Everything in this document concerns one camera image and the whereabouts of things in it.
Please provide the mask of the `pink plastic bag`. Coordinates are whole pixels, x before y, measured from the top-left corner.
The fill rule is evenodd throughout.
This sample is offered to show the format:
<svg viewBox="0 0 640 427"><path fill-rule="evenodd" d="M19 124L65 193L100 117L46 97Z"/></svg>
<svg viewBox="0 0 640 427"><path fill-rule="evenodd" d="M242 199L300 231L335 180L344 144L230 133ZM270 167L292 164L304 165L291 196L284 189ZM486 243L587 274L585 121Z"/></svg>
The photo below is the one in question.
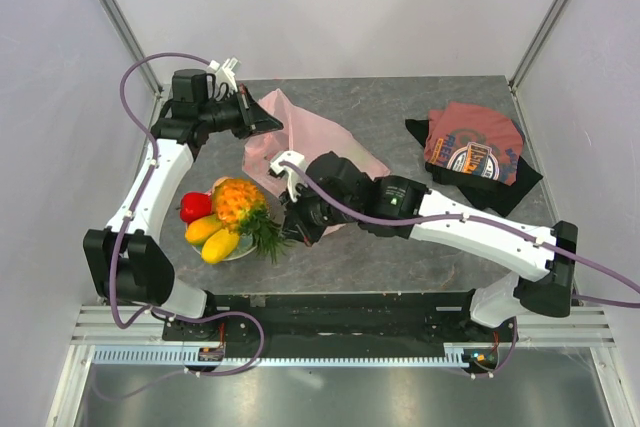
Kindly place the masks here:
<svg viewBox="0 0 640 427"><path fill-rule="evenodd" d="M294 105L279 89L266 94L259 105L278 119L283 128L250 138L244 147L243 172L254 183L278 197L288 191L288 179L269 174L271 161L285 151L295 151L310 164L317 157L334 152L350 160L370 178L386 176L390 169L371 154L340 124Z"/></svg>

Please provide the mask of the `pineapple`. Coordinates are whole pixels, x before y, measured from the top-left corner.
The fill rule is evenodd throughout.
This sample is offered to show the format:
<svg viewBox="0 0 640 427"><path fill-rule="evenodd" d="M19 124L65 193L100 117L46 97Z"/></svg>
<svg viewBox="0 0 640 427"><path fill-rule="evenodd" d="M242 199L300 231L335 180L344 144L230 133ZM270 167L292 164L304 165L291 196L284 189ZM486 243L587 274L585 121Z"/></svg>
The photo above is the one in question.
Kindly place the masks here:
<svg viewBox="0 0 640 427"><path fill-rule="evenodd" d="M213 212L226 232L239 240L249 238L255 252L276 263L289 242L270 211L265 195L251 181L228 178L212 191Z"/></svg>

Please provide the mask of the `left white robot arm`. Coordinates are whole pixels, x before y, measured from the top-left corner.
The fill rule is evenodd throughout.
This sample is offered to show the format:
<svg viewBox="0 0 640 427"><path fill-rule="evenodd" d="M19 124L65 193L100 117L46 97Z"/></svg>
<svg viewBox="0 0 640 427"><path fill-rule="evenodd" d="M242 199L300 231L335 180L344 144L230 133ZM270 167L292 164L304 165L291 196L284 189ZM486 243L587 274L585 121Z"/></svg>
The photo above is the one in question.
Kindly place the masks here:
<svg viewBox="0 0 640 427"><path fill-rule="evenodd" d="M173 74L171 96L145 132L147 152L127 197L104 228L88 230L83 239L100 297L111 306L130 302L185 317L185 329L198 340L215 336L220 318L210 309L210 294L179 280L161 250L165 216L211 134L246 139L283 127L236 82L237 63L231 58Z"/></svg>

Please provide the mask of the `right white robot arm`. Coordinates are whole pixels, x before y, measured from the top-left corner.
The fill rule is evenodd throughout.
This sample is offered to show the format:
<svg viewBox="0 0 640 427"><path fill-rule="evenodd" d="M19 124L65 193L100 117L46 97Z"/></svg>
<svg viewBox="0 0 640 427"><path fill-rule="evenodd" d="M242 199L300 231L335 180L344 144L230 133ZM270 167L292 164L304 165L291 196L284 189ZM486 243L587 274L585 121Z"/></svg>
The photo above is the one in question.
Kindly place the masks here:
<svg viewBox="0 0 640 427"><path fill-rule="evenodd" d="M502 279L471 290L458 328L483 339L504 321L527 312L566 318L571 312L577 228L506 220L461 204L411 179L370 178L329 152L308 162L294 151L278 154L270 173L286 180L282 234L311 246L333 226L353 223L377 237L433 242L508 269Z"/></svg>

